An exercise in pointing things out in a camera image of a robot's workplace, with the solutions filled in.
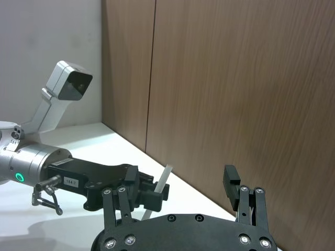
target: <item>white plastic strip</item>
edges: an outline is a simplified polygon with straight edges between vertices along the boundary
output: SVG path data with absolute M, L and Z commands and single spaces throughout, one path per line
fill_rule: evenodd
M 158 183 L 155 187 L 155 190 L 154 190 L 155 192 L 161 193 L 163 191 L 171 171 L 172 171 L 172 166 L 170 166 L 170 165 L 167 165 L 166 168 L 164 168 L 164 171 L 163 171 L 163 173 L 162 173 L 162 175 L 161 175 L 161 177 L 160 177 L 160 179 L 159 179 L 159 181 L 158 181 Z M 151 213 L 152 213 L 151 210 L 146 209 L 146 211 L 144 212 L 144 215 L 142 217 L 142 220 L 144 221 L 144 220 L 149 219 L 150 216 L 151 216 Z

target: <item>green indicator light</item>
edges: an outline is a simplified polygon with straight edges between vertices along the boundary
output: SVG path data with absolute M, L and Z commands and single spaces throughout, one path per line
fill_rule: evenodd
M 23 182 L 25 181 L 25 178 L 23 177 L 23 175 L 21 173 L 16 173 L 15 174 L 15 178 L 19 181 L 19 182 Z

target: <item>brown wood paneling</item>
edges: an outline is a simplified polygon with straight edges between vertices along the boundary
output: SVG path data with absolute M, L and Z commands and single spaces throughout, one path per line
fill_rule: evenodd
M 103 123 L 144 150 L 154 0 L 102 0 Z
M 287 250 L 335 250 L 335 1 L 158 0 L 147 153 L 230 209 L 266 189 Z

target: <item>white countertop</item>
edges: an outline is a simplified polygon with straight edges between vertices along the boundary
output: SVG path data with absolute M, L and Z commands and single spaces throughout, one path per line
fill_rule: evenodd
M 141 172 L 154 176 L 155 181 L 164 169 L 102 123 L 57 129 L 41 139 L 44 144 L 70 150 L 75 158 L 104 165 L 138 165 Z M 170 184 L 169 199 L 163 202 L 161 212 L 153 212 L 151 218 L 169 213 L 202 213 L 235 220 L 174 174 L 169 176 L 167 183 Z M 57 199 L 64 212 L 58 216 L 52 209 L 33 207 L 31 193 L 32 187 L 13 181 L 0 186 L 0 251 L 90 250 L 94 238 L 104 227 L 102 210 L 85 211 L 85 197 L 57 190 Z M 143 213 L 143 207 L 137 208 L 132 217 L 140 219 Z

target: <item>white wall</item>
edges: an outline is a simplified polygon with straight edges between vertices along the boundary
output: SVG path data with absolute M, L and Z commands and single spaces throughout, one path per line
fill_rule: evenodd
M 100 0 L 0 0 L 0 120 L 30 120 L 59 60 L 93 74 L 59 127 L 100 122 Z

